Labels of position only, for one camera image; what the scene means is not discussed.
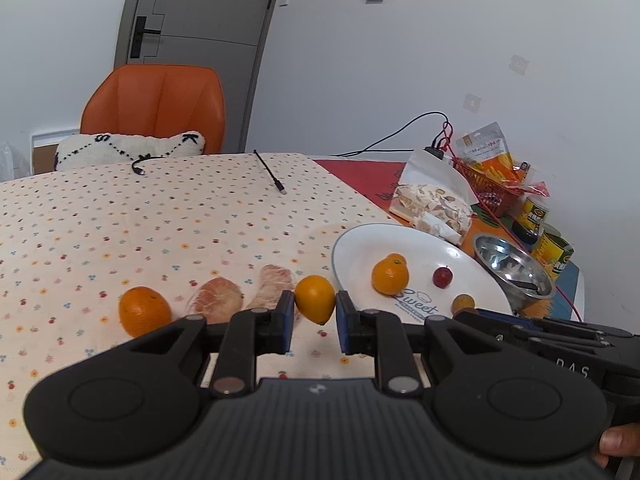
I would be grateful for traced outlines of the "person right hand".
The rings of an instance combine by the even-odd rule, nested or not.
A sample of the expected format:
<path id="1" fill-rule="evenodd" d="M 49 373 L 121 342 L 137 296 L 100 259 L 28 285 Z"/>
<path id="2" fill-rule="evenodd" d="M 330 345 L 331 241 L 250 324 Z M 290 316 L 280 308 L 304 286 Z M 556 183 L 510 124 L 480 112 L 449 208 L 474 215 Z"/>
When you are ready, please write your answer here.
<path id="1" fill-rule="evenodd" d="M 600 437 L 593 460 L 604 468 L 610 457 L 638 457 L 640 455 L 640 425 L 611 427 Z"/>

